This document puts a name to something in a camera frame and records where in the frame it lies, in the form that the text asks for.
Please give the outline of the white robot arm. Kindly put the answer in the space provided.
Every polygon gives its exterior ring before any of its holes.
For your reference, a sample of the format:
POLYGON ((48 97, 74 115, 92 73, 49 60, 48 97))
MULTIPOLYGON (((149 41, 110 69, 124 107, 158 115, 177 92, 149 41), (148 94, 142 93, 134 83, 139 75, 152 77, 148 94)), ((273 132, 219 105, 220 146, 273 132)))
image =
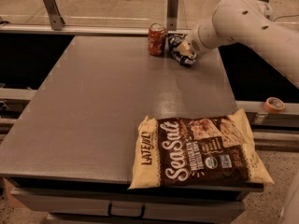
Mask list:
MULTIPOLYGON (((221 0, 212 15, 179 43, 178 52, 194 57, 234 43, 253 50, 292 85, 299 86, 299 34, 272 22, 264 2, 221 0)), ((251 209, 237 220, 238 224, 299 224, 298 156, 267 151, 263 157, 283 192, 269 189, 265 195, 250 197, 246 204, 260 209, 251 209)))

